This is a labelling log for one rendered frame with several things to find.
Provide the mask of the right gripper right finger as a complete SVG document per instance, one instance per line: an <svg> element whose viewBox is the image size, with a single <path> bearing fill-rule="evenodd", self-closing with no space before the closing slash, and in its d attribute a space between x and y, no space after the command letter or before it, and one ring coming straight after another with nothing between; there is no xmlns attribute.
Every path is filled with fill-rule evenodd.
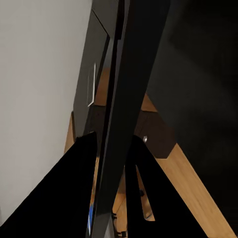
<svg viewBox="0 0 238 238"><path fill-rule="evenodd" d="M136 165L155 221L145 220ZM127 238L208 238L144 141L133 135L125 162Z"/></svg>

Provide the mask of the keyboard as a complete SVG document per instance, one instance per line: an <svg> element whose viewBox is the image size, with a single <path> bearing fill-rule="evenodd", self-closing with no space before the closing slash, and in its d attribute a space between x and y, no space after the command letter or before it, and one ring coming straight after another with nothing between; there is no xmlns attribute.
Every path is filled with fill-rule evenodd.
<svg viewBox="0 0 238 238"><path fill-rule="evenodd" d="M104 238L172 0L119 0L90 238Z"/></svg>

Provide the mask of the swivel chair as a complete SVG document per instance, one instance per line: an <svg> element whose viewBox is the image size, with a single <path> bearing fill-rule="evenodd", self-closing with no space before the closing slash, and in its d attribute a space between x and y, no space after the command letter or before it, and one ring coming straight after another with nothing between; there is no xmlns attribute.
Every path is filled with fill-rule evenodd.
<svg viewBox="0 0 238 238"><path fill-rule="evenodd" d="M143 197L144 193L142 190L140 191L140 196ZM151 213L149 216L145 218L145 220L149 220L151 217L153 217L153 213ZM118 232L117 229L117 215L113 212L111 212L110 220L108 222L108 226L106 229L106 233L104 238L127 238L128 237L128 232L127 230L124 232ZM85 238L90 238L88 228L86 229L86 237Z"/></svg>

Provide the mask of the notebook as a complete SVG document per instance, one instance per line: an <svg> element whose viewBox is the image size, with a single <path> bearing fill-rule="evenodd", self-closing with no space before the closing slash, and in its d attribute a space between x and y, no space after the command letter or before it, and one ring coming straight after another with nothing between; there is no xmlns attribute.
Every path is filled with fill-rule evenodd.
<svg viewBox="0 0 238 238"><path fill-rule="evenodd" d="M87 106L94 102L96 63L89 70Z"/></svg>

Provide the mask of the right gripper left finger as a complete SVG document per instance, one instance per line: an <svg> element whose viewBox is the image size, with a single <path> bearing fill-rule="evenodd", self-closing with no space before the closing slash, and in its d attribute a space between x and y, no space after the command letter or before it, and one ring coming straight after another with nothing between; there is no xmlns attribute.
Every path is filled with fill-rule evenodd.
<svg viewBox="0 0 238 238"><path fill-rule="evenodd" d="M0 238L85 238L97 134L78 138L0 227Z"/></svg>

